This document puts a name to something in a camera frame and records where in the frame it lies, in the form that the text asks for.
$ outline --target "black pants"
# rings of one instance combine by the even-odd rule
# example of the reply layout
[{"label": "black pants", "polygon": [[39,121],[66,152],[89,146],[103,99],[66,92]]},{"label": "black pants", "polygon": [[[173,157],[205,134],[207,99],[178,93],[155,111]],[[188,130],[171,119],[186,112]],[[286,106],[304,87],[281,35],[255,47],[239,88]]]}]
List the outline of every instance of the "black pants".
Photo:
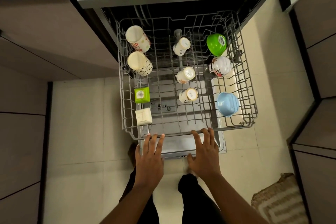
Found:
[{"label": "black pants", "polygon": [[[126,189],[119,202],[131,191],[135,181],[136,169],[129,177]],[[183,175],[178,183],[178,191],[183,199],[182,224],[212,223],[225,224],[220,209],[214,201],[208,197],[192,174]],[[158,224],[159,215],[153,202],[153,195],[150,196],[138,224]]]}]

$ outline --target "doormat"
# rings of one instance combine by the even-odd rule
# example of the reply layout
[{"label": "doormat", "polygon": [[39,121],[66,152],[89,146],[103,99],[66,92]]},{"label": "doormat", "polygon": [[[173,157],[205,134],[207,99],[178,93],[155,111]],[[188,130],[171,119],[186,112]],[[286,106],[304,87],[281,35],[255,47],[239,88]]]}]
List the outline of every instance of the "doormat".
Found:
[{"label": "doormat", "polygon": [[253,195],[251,205],[271,224],[308,224],[293,173],[281,174],[271,186]]}]

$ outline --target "wire rack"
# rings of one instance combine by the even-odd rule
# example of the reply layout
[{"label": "wire rack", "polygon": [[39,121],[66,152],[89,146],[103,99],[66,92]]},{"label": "wire rack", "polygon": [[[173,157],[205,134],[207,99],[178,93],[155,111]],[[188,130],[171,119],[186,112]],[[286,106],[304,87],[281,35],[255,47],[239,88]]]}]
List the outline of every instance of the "wire rack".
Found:
[{"label": "wire rack", "polygon": [[[248,128],[254,124],[258,111],[235,12],[189,15],[183,19],[131,18],[122,19],[116,24],[122,126],[133,139],[142,139],[147,133],[165,133],[166,137],[170,137],[187,135],[190,130],[199,131],[203,127],[224,131]],[[145,77],[127,65],[127,58],[134,50],[126,41],[125,32],[132,25],[141,26],[152,43],[145,55],[153,63],[153,71]],[[176,29],[182,29],[182,36],[191,42],[191,48],[180,57],[172,51],[177,41],[174,37]],[[213,55],[207,48],[206,39],[213,33],[225,36],[227,49],[223,55],[234,65],[223,78],[214,78],[207,70]],[[182,85],[177,82],[175,75],[186,66],[193,67],[196,76]],[[146,86],[149,87],[150,102],[136,104],[134,88]],[[179,91],[187,88],[195,88],[199,98],[191,103],[181,103]],[[220,92],[233,93],[239,99],[239,111],[231,117],[223,117],[218,111],[216,100]],[[153,123],[137,126],[135,111],[146,107],[151,109]]]}]

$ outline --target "beige floor tile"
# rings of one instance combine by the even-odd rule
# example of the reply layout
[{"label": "beige floor tile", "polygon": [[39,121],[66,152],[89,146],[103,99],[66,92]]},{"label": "beige floor tile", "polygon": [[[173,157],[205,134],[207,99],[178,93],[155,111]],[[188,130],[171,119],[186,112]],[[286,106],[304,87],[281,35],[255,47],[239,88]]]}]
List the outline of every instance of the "beige floor tile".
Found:
[{"label": "beige floor tile", "polygon": [[306,72],[268,75],[282,138],[287,140],[300,124],[314,98]]},{"label": "beige floor tile", "polygon": [[267,75],[255,74],[253,87],[258,107],[258,117],[253,125],[258,147],[284,145]]},{"label": "beige floor tile", "polygon": [[277,182],[281,173],[294,172],[288,147],[259,148],[259,154],[263,170],[262,179],[266,186]]},{"label": "beige floor tile", "polygon": [[102,212],[102,162],[48,168],[43,223],[99,223]]},{"label": "beige floor tile", "polygon": [[254,127],[224,131],[227,150],[258,148]]},{"label": "beige floor tile", "polygon": [[279,1],[267,0],[254,18],[267,73],[305,71],[289,15],[281,11]]},{"label": "beige floor tile", "polygon": [[55,82],[48,165],[103,160],[104,80]]},{"label": "beige floor tile", "polygon": [[259,39],[259,35],[257,34],[255,17],[252,17],[241,30],[241,35],[244,42],[250,74],[265,74],[266,66],[260,43],[261,41]]},{"label": "beige floor tile", "polygon": [[104,82],[104,160],[128,159],[131,136],[121,126],[119,78]]},{"label": "beige floor tile", "polygon": [[219,164],[225,179],[249,203],[254,193],[266,187],[258,149],[220,154]]},{"label": "beige floor tile", "polygon": [[103,218],[118,204],[133,171],[129,160],[106,161],[104,165]]},{"label": "beige floor tile", "polygon": [[182,159],[165,160],[164,176],[153,193],[161,224],[182,221],[183,201],[181,193],[177,190],[182,175]]}]

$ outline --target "ceramic mug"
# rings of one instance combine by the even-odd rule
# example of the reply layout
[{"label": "ceramic mug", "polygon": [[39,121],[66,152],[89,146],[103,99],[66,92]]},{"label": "ceramic mug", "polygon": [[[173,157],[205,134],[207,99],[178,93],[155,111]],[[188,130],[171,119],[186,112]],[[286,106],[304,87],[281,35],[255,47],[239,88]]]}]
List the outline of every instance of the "ceramic mug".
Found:
[{"label": "ceramic mug", "polygon": [[178,95],[179,100],[185,104],[190,103],[191,101],[195,101],[197,97],[198,97],[198,93],[193,88],[182,90]]},{"label": "ceramic mug", "polygon": [[180,84],[186,84],[195,78],[195,70],[191,67],[185,67],[182,71],[179,71],[175,77]]},{"label": "ceramic mug", "polygon": [[218,77],[223,77],[228,74],[232,68],[232,62],[225,56],[213,58],[209,65],[209,71],[214,72]]},{"label": "ceramic mug", "polygon": [[142,52],[132,52],[128,56],[127,64],[142,76],[149,75],[153,70],[153,64]]},{"label": "ceramic mug", "polygon": [[179,42],[177,44],[174,44],[173,51],[176,55],[182,56],[184,55],[186,50],[190,48],[190,46],[190,41],[185,37],[181,37]]},{"label": "ceramic mug", "polygon": [[126,40],[133,46],[136,51],[146,52],[151,46],[151,42],[140,26],[131,26],[125,34]]}]

